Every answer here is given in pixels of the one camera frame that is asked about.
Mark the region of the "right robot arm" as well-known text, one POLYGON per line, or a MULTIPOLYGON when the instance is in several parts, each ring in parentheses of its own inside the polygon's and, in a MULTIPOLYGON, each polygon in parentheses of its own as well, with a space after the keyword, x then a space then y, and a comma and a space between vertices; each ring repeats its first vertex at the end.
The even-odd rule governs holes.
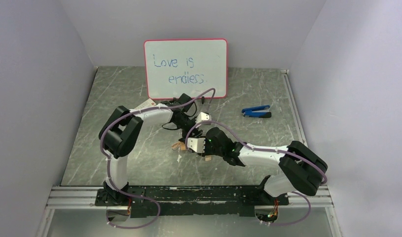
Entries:
POLYGON ((328 165, 299 141, 287 146, 266 147, 232 141, 217 127, 205 138, 205 155, 219 156, 233 166, 265 166, 280 170, 279 174, 264 178, 262 189, 271 197, 299 191, 314 196, 325 181, 328 165))

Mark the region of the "beige and black umbrella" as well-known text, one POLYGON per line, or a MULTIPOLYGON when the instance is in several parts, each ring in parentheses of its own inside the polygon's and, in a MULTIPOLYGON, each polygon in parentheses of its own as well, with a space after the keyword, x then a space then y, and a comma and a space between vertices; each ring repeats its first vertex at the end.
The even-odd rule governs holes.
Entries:
MULTIPOLYGON (((187 148, 186 143, 181 142, 181 141, 174 143, 174 144, 171 146, 171 149, 172 149, 173 151, 188 151, 188 152, 191 152, 191 153, 195 153, 195 152, 193 152, 192 150, 189 150, 189 149, 187 148)), ((204 158, 205 161, 211 161, 211 160, 212 160, 212 156, 205 156, 205 157, 203 157, 203 158, 204 158)))

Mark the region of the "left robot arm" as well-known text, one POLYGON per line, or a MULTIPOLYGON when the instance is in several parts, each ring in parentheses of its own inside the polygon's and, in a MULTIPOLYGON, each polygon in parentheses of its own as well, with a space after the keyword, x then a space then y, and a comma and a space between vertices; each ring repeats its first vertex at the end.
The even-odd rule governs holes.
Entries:
POLYGON ((152 103, 145 108, 128 109, 117 107, 99 133, 101 151, 110 162, 109 176, 104 182, 104 190, 114 199, 127 198, 126 177, 127 156, 134 149, 140 131, 145 126, 172 123, 181 130, 181 142, 186 137, 200 138, 202 131, 194 128, 196 119, 187 115, 195 105, 194 99, 186 94, 159 104, 152 103))

